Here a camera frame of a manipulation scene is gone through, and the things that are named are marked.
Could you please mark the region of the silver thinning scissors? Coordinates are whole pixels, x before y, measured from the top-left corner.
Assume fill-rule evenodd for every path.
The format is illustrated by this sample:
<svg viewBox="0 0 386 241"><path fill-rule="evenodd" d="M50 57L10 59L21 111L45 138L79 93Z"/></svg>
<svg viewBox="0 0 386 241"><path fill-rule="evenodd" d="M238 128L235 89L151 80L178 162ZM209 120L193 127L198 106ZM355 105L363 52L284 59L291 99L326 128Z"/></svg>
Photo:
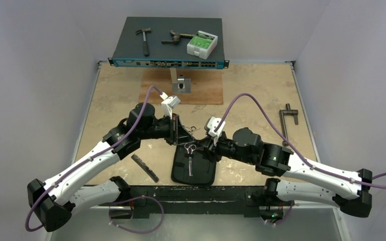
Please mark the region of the silver thinning scissors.
<svg viewBox="0 0 386 241"><path fill-rule="evenodd" d="M196 131L198 131L200 128L197 128L197 127L195 127L195 126L191 126L191 127L189 127L189 126L183 126L183 128L188 132L188 133L190 133L190 134L192 134L192 133L194 133L194 132L196 132Z"/></svg>

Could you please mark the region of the black zippered tool case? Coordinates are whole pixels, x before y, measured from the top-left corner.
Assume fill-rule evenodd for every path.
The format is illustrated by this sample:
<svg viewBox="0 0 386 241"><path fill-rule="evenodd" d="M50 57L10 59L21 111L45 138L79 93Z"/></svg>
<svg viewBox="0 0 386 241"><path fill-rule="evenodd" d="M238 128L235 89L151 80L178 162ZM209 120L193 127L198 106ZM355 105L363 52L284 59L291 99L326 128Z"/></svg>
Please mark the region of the black zippered tool case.
<svg viewBox="0 0 386 241"><path fill-rule="evenodd" d="M216 175L216 163L209 161L196 150L192 157L192 176L188 174L188 154L184 145L176 146L171 170L171 180L191 186L211 186Z"/></svg>

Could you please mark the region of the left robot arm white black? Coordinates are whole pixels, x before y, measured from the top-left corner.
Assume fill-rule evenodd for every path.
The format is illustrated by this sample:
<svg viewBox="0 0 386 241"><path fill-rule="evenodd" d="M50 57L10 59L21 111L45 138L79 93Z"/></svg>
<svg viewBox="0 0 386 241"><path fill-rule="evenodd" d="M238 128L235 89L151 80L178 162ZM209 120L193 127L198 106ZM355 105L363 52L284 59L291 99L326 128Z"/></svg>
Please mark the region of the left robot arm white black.
<svg viewBox="0 0 386 241"><path fill-rule="evenodd" d="M25 229L33 232L45 228L52 232L85 209L102 204L131 205L137 197L132 196L131 187L120 176L100 185L84 185L139 149L142 140L151 139L164 139L174 146L196 142L180 124L177 114L156 118L154 106L146 102L137 104L128 118L110 129L79 161L45 181L34 179L27 185L30 210Z"/></svg>

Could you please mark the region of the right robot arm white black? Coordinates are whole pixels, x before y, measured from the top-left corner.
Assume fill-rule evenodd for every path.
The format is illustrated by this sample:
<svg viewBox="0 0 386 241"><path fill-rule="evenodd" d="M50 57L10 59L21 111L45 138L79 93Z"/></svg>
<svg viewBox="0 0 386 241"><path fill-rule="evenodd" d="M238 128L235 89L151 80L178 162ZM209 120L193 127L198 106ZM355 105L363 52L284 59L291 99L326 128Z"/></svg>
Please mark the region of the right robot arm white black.
<svg viewBox="0 0 386 241"><path fill-rule="evenodd" d="M266 143L249 128L237 130L230 139L222 134L198 141L199 150L212 162L222 157L255 167L268 176L262 198L268 204L277 201L303 200L338 207L354 217L369 217L372 195L366 186L372 181L367 169L346 171L310 159L276 144Z"/></svg>

